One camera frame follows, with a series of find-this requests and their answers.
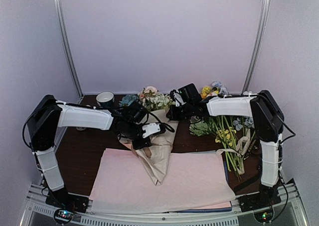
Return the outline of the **white bowl with dark outside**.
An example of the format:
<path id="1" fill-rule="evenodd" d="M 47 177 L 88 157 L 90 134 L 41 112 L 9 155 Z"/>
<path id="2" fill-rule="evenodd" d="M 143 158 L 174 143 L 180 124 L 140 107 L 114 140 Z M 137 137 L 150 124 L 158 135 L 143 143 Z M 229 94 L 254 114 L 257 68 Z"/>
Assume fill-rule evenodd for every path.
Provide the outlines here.
<path id="1" fill-rule="evenodd" d="M 114 104 L 114 94 L 112 92 L 101 92 L 96 96 L 98 106 L 107 108 Z"/>

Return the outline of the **white hydrangea green leaf bunch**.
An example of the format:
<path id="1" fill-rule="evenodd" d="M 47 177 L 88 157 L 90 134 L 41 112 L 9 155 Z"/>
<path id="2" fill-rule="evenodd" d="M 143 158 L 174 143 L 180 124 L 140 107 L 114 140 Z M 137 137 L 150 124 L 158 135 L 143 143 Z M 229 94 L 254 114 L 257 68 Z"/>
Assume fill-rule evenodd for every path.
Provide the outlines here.
<path id="1" fill-rule="evenodd" d="M 168 94 L 155 93 L 146 96 L 143 99 L 143 104 L 147 110 L 152 112 L 157 110 L 168 110 L 170 106 L 175 105 L 175 101 L 172 100 Z"/>

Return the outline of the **beige ribbon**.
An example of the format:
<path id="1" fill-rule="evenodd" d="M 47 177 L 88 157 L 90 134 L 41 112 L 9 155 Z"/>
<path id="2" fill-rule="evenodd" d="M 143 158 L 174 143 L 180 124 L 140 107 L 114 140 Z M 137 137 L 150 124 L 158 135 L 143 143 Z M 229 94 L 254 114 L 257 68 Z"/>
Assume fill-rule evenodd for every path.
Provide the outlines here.
<path id="1" fill-rule="evenodd" d="M 144 154 L 145 154 L 145 156 L 146 156 L 147 158 L 151 158 L 151 157 L 152 157 L 152 152 L 151 152 L 151 150 L 150 150 L 149 147 L 144 147 L 144 148 L 143 148 L 143 152 L 144 152 Z"/>

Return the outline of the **pink flower long stem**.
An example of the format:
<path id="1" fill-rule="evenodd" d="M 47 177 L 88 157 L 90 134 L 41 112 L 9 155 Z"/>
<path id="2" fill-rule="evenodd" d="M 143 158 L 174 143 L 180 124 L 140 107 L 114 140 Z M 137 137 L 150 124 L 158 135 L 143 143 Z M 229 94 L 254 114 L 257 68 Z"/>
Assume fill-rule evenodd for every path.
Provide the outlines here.
<path id="1" fill-rule="evenodd" d="M 149 100 L 151 97 L 155 97 L 158 94 L 157 88 L 154 86 L 147 86 L 138 94 L 139 98 Z"/>

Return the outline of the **grey-white wrapping paper sheet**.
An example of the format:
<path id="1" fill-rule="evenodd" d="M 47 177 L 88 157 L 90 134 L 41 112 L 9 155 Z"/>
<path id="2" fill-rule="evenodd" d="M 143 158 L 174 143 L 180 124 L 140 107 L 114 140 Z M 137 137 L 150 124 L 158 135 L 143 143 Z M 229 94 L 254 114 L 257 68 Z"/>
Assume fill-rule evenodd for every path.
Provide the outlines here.
<path id="1" fill-rule="evenodd" d="M 166 131 L 163 134 L 151 137 L 151 146 L 149 146 L 152 157 L 147 158 L 142 149 L 133 149 L 132 141 L 126 138 L 120 138 L 119 142 L 132 151 L 132 153 L 142 163 L 144 169 L 149 175 L 155 186 L 160 186 L 167 174 L 170 153 L 173 149 L 173 142 L 176 132 Z"/>

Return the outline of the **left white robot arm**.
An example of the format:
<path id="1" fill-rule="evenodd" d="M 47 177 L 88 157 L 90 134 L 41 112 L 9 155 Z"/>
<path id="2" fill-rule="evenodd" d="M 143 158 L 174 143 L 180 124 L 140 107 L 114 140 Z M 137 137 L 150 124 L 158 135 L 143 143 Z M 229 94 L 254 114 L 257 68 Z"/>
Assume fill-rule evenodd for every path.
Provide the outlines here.
<path id="1" fill-rule="evenodd" d="M 45 95 L 27 118 L 23 129 L 28 130 L 30 142 L 27 146 L 35 155 L 48 188 L 53 191 L 53 201 L 61 208 L 67 208 L 72 203 L 71 196 L 62 190 L 65 183 L 55 155 L 59 129 L 81 127 L 110 130 L 131 140 L 135 149 L 141 149 L 150 146 L 151 136 L 166 131 L 165 123 L 158 118 L 148 122 L 151 116 L 153 114 L 138 103 L 117 108 L 89 107 Z"/>

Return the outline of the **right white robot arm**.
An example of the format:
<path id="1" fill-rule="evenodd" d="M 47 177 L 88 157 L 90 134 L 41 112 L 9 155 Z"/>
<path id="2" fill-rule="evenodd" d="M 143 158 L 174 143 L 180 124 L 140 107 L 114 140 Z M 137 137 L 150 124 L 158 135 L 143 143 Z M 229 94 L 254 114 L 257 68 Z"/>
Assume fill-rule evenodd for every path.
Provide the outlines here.
<path id="1" fill-rule="evenodd" d="M 203 99 L 195 85 L 188 84 L 178 90 L 172 90 L 169 96 L 175 102 L 167 114 L 171 120 L 192 116 L 251 118 L 262 148 L 261 184 L 266 187 L 277 184 L 282 164 L 284 114 L 270 91 L 262 90 L 257 94 L 245 95 L 213 94 Z"/>

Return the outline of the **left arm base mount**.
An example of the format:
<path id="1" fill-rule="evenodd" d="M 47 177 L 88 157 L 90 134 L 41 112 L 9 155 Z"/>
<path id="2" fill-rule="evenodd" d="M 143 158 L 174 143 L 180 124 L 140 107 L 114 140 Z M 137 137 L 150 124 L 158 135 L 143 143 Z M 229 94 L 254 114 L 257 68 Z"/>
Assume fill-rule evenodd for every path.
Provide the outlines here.
<path id="1" fill-rule="evenodd" d="M 46 197 L 45 203 L 57 208 L 53 213 L 53 219 L 58 224 L 65 225 L 70 223 L 77 213 L 86 212 L 89 204 L 89 198 L 71 194 L 63 203 L 61 200 L 57 200 L 51 193 L 49 193 Z"/>

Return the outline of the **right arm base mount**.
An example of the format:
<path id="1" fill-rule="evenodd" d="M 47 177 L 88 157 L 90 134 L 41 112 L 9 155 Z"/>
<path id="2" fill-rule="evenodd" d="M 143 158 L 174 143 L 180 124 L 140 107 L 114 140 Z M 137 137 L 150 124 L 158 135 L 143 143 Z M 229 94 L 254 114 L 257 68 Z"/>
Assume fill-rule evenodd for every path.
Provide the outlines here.
<path id="1" fill-rule="evenodd" d="M 262 199 L 260 193 L 244 195 L 238 199 L 241 212 L 253 212 L 254 219 L 262 224 L 270 223 L 275 218 L 274 205 L 281 202 L 279 196 Z"/>

